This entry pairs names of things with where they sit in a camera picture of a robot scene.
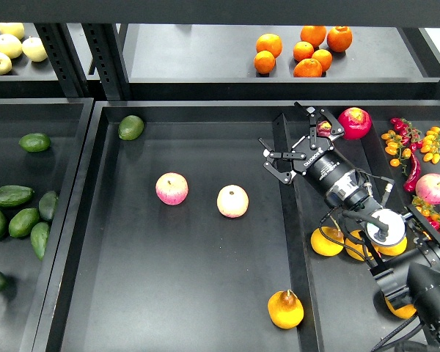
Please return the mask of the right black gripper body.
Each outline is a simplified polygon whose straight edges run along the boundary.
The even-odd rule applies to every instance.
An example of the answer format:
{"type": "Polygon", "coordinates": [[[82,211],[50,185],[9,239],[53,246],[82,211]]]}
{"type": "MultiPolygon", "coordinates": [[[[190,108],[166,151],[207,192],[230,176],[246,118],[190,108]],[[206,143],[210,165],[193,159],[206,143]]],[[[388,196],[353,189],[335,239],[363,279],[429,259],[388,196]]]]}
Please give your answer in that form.
{"type": "Polygon", "coordinates": [[[291,152],[299,157],[293,161],[293,171],[303,176],[329,207],[354,209],[370,197],[357,183],[355,166],[326,137],[318,137],[311,148],[310,138],[304,136],[291,152]]]}

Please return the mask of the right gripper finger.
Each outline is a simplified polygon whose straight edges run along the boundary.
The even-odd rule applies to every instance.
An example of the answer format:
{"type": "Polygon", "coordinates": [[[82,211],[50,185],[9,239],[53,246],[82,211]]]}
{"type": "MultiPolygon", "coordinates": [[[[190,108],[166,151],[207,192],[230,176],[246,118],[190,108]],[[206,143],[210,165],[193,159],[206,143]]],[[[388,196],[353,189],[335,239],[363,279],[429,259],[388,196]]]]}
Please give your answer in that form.
{"type": "Polygon", "coordinates": [[[309,119],[309,146],[311,150],[316,150],[318,147],[327,148],[333,146],[333,141],[344,136],[344,128],[338,122],[337,118],[325,108],[315,108],[313,106],[302,106],[298,101],[294,106],[309,119]],[[327,122],[330,126],[328,136],[321,136],[318,133],[318,125],[321,122],[327,122]]]}
{"type": "Polygon", "coordinates": [[[304,166],[306,156],[304,153],[297,153],[294,150],[277,152],[264,139],[259,138],[258,142],[264,148],[265,161],[263,167],[281,183],[290,185],[296,175],[305,176],[307,174],[304,166]]]}

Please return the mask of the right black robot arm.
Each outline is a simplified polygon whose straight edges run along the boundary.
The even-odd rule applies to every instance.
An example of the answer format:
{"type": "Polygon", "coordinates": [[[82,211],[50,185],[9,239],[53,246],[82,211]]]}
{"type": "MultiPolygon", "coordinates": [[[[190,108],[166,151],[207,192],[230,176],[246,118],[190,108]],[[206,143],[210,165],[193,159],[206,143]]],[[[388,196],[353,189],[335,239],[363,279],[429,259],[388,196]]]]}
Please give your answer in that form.
{"type": "Polygon", "coordinates": [[[334,146],[343,126],[323,107],[295,107],[309,121],[309,130],[290,141],[288,120],[273,122],[274,145],[262,142],[264,168],[285,185],[303,177],[338,219],[360,227],[363,259],[394,308],[413,304],[419,324],[440,347],[440,234],[409,205],[405,213],[386,206],[394,181],[386,178],[380,200],[373,196],[372,174],[355,167],[334,146]]]}

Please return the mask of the yellow pear under right arm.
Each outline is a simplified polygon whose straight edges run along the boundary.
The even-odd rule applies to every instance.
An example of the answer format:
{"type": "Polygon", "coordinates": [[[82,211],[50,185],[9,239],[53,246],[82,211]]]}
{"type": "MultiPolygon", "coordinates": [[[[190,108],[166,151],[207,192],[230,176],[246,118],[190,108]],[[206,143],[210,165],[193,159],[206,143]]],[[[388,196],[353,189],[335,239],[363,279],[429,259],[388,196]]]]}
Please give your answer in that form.
{"type": "Polygon", "coordinates": [[[400,319],[408,320],[409,318],[412,318],[413,316],[415,316],[417,313],[417,310],[413,304],[407,304],[404,307],[395,309],[387,298],[385,298],[384,300],[385,300],[386,306],[388,307],[389,311],[394,316],[396,316],[400,319]]]}

